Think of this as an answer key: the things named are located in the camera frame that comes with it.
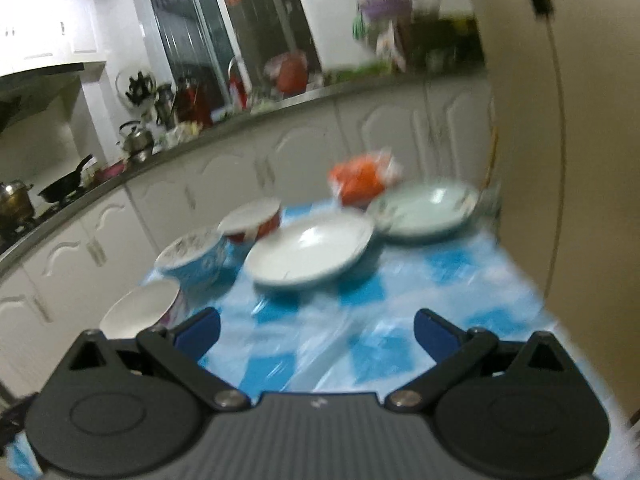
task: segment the blue checkered tablecloth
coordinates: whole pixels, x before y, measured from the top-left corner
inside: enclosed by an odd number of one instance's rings
[[[283,224],[320,203],[288,208]],[[434,365],[413,336],[416,311],[430,308],[461,328],[483,326],[524,340],[550,330],[564,343],[607,409],[611,436],[596,469],[603,480],[640,478],[620,408],[559,323],[542,310],[532,283],[493,235],[470,227],[439,243],[412,246],[374,238],[343,275],[309,290],[275,292],[242,270],[231,248],[218,279],[187,290],[193,312],[220,312],[219,341],[200,365],[247,393],[376,392],[380,399]],[[152,271],[147,280],[158,278]]]

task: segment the green plate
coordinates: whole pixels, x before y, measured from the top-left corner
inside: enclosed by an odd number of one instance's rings
[[[477,190],[462,182],[411,182],[377,197],[367,214],[389,236],[430,237],[460,227],[476,207],[478,196]]]

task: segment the window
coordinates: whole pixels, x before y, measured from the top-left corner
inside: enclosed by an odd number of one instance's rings
[[[151,0],[151,4],[174,79],[196,78],[204,85],[212,110],[230,101],[227,73],[234,57],[242,57],[244,76],[252,86],[267,85],[265,63],[293,50],[306,53],[309,72],[321,69],[300,0]]]

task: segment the orange bag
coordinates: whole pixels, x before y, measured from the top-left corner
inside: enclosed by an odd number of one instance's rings
[[[389,150],[382,150],[338,164],[328,178],[334,196],[342,205],[366,206],[400,181],[401,168]]]

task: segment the blue bowl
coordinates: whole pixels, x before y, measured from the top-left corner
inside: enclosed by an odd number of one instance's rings
[[[226,240],[215,227],[196,229],[172,242],[156,258],[155,268],[183,287],[212,283],[226,257]]]

